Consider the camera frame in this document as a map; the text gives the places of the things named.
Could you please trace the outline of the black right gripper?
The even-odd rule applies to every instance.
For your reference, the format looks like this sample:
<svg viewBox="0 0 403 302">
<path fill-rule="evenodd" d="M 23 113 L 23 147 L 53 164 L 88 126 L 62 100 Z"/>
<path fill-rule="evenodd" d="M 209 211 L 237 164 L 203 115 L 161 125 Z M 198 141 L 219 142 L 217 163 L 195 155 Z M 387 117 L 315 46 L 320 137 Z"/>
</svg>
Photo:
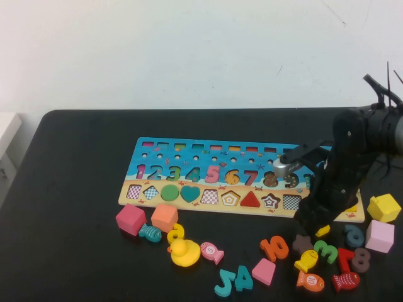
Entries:
<svg viewBox="0 0 403 302">
<path fill-rule="evenodd" d="M 354 206 L 359 186 L 374 161 L 374 152 L 355 154 L 333 147 L 312 186 L 310 199 L 299 203 L 297 221 L 301 227 L 308 234 L 315 234 L 330 226 L 341 212 Z"/>
</svg>

